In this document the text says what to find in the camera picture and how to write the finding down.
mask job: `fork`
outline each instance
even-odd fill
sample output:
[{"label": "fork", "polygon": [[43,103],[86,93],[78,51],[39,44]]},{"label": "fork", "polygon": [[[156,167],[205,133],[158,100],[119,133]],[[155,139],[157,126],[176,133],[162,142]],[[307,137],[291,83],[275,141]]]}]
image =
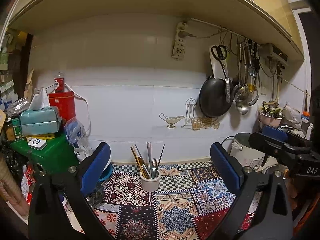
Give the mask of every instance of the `fork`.
[{"label": "fork", "polygon": [[152,165],[151,165],[151,168],[152,170],[154,171],[153,174],[154,174],[154,178],[156,178],[156,167],[158,166],[158,159],[152,159]]}]

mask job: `red label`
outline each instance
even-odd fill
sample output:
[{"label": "red label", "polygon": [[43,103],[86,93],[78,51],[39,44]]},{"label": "red label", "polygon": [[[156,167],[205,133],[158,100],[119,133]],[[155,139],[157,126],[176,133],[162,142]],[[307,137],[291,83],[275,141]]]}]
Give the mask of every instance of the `red label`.
[{"label": "red label", "polygon": [[55,92],[64,92],[64,78],[54,79],[54,90]]}]

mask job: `green cap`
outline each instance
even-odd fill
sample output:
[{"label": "green cap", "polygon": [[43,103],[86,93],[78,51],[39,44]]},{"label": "green cap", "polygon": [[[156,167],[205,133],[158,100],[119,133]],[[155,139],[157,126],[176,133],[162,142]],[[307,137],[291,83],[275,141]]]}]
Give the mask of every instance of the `green cap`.
[{"label": "green cap", "polygon": [[18,126],[19,125],[19,119],[18,118],[12,119],[11,122],[12,122],[12,125],[14,125],[14,126]]}]

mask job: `overhead cabinet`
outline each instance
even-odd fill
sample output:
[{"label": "overhead cabinet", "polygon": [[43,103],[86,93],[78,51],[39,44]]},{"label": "overhead cabinet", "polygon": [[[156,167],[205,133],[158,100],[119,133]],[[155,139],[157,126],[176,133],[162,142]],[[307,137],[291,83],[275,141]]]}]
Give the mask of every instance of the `overhead cabinet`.
[{"label": "overhead cabinet", "polygon": [[303,59],[299,32],[287,0],[20,0],[10,26],[37,34],[59,24],[110,13],[196,18],[259,44],[271,42],[290,60]]}]

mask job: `patterned tablecloth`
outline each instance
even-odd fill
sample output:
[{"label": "patterned tablecloth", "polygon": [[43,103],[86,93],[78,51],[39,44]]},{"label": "patterned tablecloth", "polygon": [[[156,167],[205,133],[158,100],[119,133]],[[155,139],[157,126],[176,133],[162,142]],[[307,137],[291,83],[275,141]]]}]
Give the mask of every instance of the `patterned tablecloth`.
[{"label": "patterned tablecloth", "polygon": [[[160,185],[152,193],[141,188],[137,166],[113,168],[105,198],[94,210],[115,239],[204,240],[235,199],[211,161],[160,166]],[[256,194],[240,230],[250,225],[259,198]]]}]

